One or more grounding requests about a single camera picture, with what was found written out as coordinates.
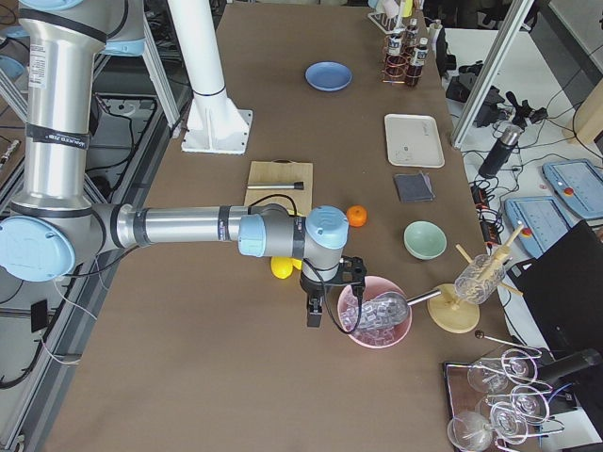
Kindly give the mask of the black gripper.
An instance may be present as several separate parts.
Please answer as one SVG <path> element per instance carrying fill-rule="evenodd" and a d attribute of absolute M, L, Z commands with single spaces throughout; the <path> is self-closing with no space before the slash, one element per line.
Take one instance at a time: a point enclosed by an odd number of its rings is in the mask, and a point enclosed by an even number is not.
<path fill-rule="evenodd" d="M 325 298 L 327 290 L 322 274 L 309 260 L 302 261 L 300 284 L 307 296 L 306 326 L 318 328 L 323 313 L 322 299 Z"/>

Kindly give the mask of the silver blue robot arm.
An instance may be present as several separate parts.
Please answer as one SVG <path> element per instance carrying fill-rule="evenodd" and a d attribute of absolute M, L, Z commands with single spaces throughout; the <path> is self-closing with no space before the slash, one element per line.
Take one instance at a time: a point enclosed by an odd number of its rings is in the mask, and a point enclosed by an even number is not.
<path fill-rule="evenodd" d="M 317 327 L 330 287 L 343 284 L 349 223 L 332 206 L 301 217 L 282 206 L 137 209 L 84 195 L 93 63 L 98 54 L 139 56 L 140 1 L 23 1 L 30 37 L 24 185 L 1 223 L 1 265 L 47 282 L 105 251 L 166 242 L 234 241 L 254 257 L 302 263 L 307 323 Z"/>

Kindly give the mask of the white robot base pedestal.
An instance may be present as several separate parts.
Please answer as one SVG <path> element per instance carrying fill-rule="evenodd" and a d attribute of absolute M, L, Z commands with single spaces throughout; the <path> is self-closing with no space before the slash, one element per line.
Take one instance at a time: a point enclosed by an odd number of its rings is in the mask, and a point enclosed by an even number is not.
<path fill-rule="evenodd" d="M 253 113 L 228 97 L 209 3 L 170 1 L 169 9 L 193 92 L 182 150 L 244 154 Z"/>

